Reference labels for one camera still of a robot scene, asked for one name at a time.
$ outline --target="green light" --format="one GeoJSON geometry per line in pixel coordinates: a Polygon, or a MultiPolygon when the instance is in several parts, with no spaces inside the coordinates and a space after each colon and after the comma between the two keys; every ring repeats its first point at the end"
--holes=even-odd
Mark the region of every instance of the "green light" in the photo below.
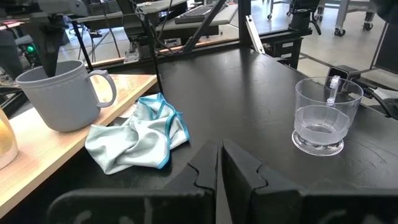
{"type": "Polygon", "coordinates": [[[26,51],[28,51],[28,53],[32,53],[35,51],[35,48],[32,46],[27,46],[26,51]]]}

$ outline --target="microfiber cloth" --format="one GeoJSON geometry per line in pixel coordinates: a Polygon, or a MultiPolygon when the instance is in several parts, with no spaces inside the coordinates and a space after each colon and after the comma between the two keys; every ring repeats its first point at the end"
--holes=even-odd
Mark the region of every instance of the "microfiber cloth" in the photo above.
{"type": "Polygon", "coordinates": [[[161,93],[140,97],[121,126],[91,125],[85,147],[105,174],[131,166],[161,169],[170,150],[190,138],[181,115],[161,93]]]}

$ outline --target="wooden board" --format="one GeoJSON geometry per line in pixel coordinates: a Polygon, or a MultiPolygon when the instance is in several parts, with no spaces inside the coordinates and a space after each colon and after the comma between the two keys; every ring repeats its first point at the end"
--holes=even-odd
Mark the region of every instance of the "wooden board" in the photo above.
{"type": "MultiPolygon", "coordinates": [[[[103,108],[94,124],[108,125],[156,83],[155,75],[112,75],[118,90],[114,104],[103,108]]],[[[111,88],[104,78],[91,78],[100,101],[109,101],[111,88]]],[[[0,170],[0,218],[29,195],[83,146],[89,126],[70,133],[48,128],[32,108],[10,120],[19,154],[0,170]]]]}

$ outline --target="black tabletop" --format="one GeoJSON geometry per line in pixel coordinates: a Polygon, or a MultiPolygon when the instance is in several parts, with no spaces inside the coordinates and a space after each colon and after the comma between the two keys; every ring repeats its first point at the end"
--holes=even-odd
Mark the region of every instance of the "black tabletop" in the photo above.
{"type": "Polygon", "coordinates": [[[183,112],[190,142],[174,149],[171,165],[162,170],[132,167],[113,175],[104,175],[82,150],[61,168],[68,185],[63,190],[159,189],[206,140],[224,138],[304,187],[398,188],[398,121],[360,106],[339,154],[306,154],[291,140],[294,87],[305,76],[269,57],[250,49],[227,50],[164,63],[160,72],[165,98],[183,112]]]}

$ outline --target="keyboard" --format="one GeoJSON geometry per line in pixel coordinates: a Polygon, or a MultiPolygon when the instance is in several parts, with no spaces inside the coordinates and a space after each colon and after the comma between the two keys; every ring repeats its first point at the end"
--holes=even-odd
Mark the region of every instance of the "keyboard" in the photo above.
{"type": "Polygon", "coordinates": [[[206,16],[210,13],[211,9],[213,8],[213,4],[209,4],[206,6],[198,6],[192,10],[189,10],[188,12],[177,16],[174,19],[174,22],[176,24],[186,24],[186,23],[192,23],[192,22],[202,22],[205,20],[206,16]]]}

